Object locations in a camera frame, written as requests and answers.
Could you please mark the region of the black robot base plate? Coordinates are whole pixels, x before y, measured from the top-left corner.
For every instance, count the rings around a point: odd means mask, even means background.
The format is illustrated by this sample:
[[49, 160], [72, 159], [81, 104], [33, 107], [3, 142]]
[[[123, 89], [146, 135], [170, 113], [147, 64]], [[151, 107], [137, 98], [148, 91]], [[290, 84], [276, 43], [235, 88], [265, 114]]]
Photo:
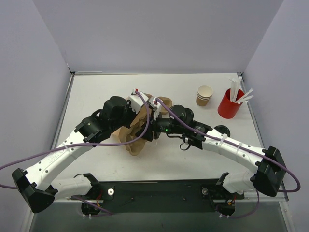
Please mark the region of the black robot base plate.
[[213, 212], [218, 203], [243, 200], [217, 179], [100, 182], [81, 199], [116, 213]]

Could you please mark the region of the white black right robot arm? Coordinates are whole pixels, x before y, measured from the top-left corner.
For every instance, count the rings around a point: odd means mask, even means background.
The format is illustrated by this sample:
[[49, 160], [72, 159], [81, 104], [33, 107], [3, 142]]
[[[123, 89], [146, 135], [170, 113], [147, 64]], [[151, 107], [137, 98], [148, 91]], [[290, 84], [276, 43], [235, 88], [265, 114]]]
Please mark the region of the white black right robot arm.
[[230, 131], [224, 126], [212, 128], [193, 120], [191, 109], [181, 105], [171, 107], [173, 114], [163, 118], [159, 113], [161, 105], [151, 103], [149, 127], [143, 136], [152, 141], [165, 133], [169, 138], [180, 138], [188, 148], [211, 151], [222, 155], [246, 168], [242, 173], [224, 173], [218, 185], [229, 193], [255, 189], [262, 194], [275, 197], [286, 173], [286, 165], [280, 151], [250, 146], [230, 138]]

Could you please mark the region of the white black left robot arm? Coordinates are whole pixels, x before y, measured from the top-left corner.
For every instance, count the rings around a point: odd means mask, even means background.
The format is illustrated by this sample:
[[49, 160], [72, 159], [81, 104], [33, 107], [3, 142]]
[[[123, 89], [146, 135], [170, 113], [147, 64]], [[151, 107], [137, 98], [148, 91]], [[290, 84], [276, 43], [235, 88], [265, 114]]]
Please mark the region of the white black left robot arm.
[[55, 200], [99, 193], [98, 181], [91, 174], [58, 180], [58, 175], [82, 154], [110, 138], [122, 126], [129, 127], [148, 98], [131, 94], [128, 99], [112, 96], [103, 108], [84, 118], [57, 148], [26, 169], [12, 173], [14, 183], [33, 213], [48, 208]]

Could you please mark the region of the brown paper takeout bag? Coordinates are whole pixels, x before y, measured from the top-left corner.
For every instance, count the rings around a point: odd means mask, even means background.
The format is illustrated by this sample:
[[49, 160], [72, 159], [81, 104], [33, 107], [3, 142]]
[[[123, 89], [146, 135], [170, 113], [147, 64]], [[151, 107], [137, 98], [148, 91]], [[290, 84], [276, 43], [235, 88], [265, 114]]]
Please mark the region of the brown paper takeout bag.
[[[143, 101], [138, 94], [130, 95], [127, 100], [131, 100], [133, 104], [133, 116], [135, 118], [129, 128], [123, 126], [112, 134], [112, 137], [117, 139], [119, 143], [131, 142], [136, 139], [138, 137], [137, 133], [143, 132], [144, 129], [142, 127], [147, 122], [147, 116], [151, 114], [151, 109], [147, 113]], [[135, 142], [125, 145], [125, 149], [130, 155], [137, 156], [143, 150], [146, 142], [145, 139], [139, 138]]]

